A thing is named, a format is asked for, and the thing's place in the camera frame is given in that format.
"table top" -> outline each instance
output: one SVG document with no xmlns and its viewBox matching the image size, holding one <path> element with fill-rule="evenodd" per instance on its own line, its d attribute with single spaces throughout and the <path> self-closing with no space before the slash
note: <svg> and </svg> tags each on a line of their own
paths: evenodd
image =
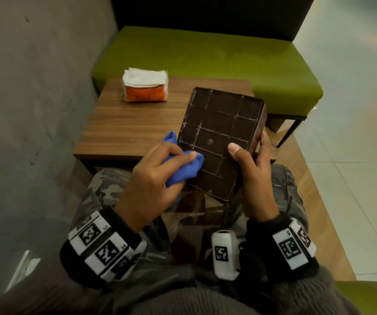
<svg viewBox="0 0 377 315">
<path fill-rule="evenodd" d="M 171 77 L 167 101 L 126 103 L 122 79 L 109 79 L 73 155 L 77 159 L 140 159 L 168 132 L 178 135 L 194 87 L 254 96 L 248 80 Z"/>
</svg>

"brown plastic box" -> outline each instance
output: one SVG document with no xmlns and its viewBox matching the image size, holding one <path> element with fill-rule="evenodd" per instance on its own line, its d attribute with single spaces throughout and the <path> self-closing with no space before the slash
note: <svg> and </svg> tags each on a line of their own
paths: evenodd
<svg viewBox="0 0 377 315">
<path fill-rule="evenodd" d="M 189 185 L 223 202 L 241 183 L 239 165 L 228 153 L 234 142 L 254 155 L 266 124 L 263 100 L 246 95 L 196 87 L 191 94 L 177 144 L 204 155 L 204 163 Z"/>
</svg>

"concrete wall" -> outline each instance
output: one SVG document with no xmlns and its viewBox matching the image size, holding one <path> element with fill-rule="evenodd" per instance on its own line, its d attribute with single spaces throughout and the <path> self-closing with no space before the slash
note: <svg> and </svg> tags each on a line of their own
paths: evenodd
<svg viewBox="0 0 377 315">
<path fill-rule="evenodd" d="M 24 250 L 64 241 L 90 73 L 115 32 L 109 0 L 0 0 L 0 291 Z"/>
</svg>

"person's right hand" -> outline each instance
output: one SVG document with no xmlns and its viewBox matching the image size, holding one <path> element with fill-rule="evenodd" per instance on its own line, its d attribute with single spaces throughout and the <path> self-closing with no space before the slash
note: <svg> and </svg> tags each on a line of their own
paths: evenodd
<svg viewBox="0 0 377 315">
<path fill-rule="evenodd" d="M 266 132 L 260 138 L 260 150 L 257 159 L 235 143 L 228 145 L 228 151 L 242 170 L 243 177 L 243 209 L 250 219 L 259 223 L 274 219 L 279 215 L 271 185 L 270 164 L 271 143 Z"/>
</svg>

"black metal leg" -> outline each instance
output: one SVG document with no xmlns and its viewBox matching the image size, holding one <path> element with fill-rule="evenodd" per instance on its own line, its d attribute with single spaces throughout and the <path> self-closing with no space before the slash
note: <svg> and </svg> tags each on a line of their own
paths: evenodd
<svg viewBox="0 0 377 315">
<path fill-rule="evenodd" d="M 92 174 L 92 175 L 95 175 L 98 170 L 94 167 L 94 165 L 92 164 L 92 161 L 91 160 L 85 160 L 85 159 L 81 159 L 81 163 L 85 166 L 86 169 L 88 169 L 88 171 Z"/>
<path fill-rule="evenodd" d="M 280 143 L 277 145 L 277 148 L 280 148 L 280 146 L 286 141 L 286 139 L 289 138 L 290 135 L 294 132 L 294 130 L 301 124 L 302 121 L 294 121 L 292 126 L 287 130 L 286 134 L 281 139 Z"/>
</svg>

